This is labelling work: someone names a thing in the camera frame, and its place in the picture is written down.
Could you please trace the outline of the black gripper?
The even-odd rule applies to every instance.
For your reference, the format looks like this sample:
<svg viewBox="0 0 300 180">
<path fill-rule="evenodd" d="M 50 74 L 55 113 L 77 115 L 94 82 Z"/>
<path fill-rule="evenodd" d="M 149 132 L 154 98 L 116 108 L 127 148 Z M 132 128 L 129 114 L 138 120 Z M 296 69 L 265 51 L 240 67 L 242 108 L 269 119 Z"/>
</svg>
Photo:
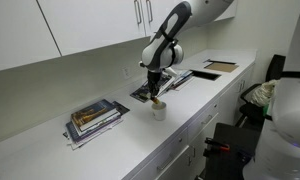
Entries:
<svg viewBox="0 0 300 180">
<path fill-rule="evenodd" d="M 151 93 L 150 99 L 154 100 L 154 98 L 155 98 L 156 103 L 160 102 L 160 100 L 158 99 L 158 96 L 154 96 L 154 95 L 157 95 L 159 92 L 158 82 L 160 81 L 160 78 L 161 78 L 161 73 L 159 73 L 159 72 L 149 71 L 147 73 L 148 87 L 149 87 L 149 92 Z"/>
</svg>

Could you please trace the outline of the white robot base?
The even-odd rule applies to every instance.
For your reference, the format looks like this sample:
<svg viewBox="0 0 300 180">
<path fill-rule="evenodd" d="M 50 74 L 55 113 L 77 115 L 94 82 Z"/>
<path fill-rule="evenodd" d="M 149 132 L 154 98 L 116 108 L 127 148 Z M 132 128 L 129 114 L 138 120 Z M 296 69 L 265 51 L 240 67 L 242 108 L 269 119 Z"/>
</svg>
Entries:
<svg viewBox="0 0 300 180">
<path fill-rule="evenodd" d="M 267 115 L 244 180 L 300 180 L 300 77 L 283 75 Z"/>
</svg>

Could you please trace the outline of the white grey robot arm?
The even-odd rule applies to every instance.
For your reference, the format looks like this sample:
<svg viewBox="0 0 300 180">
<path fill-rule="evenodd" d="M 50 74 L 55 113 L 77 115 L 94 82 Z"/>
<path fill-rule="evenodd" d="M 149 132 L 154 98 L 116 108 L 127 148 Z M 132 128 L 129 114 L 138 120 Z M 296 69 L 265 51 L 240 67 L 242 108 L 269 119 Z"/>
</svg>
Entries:
<svg viewBox="0 0 300 180">
<path fill-rule="evenodd" d="M 150 99 L 158 104 L 162 72 L 180 64 L 184 53 L 177 36 L 195 26 L 213 22 L 234 0 L 184 0 L 177 4 L 142 51 L 139 65 L 147 69 Z"/>
</svg>

